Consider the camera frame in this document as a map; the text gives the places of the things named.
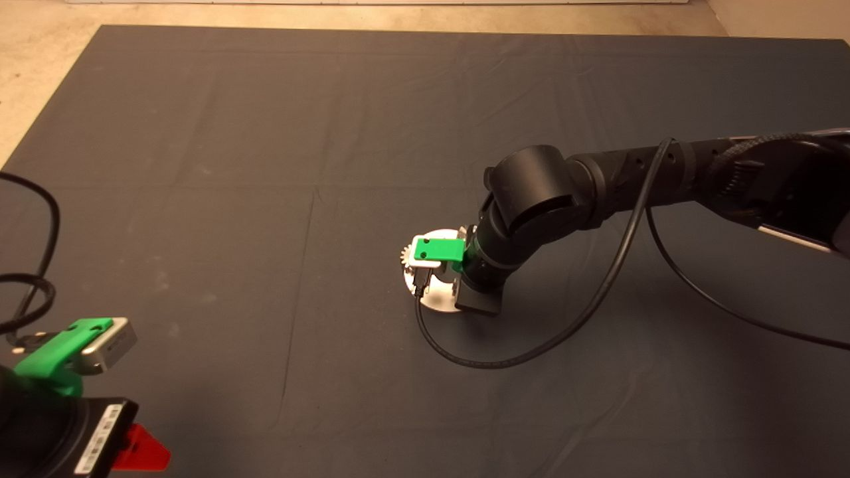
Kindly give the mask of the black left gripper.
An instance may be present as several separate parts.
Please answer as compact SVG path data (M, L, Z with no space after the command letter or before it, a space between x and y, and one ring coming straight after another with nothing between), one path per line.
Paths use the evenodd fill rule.
M108 477L162 472L170 451L141 424L125 398L2 398L3 477Z

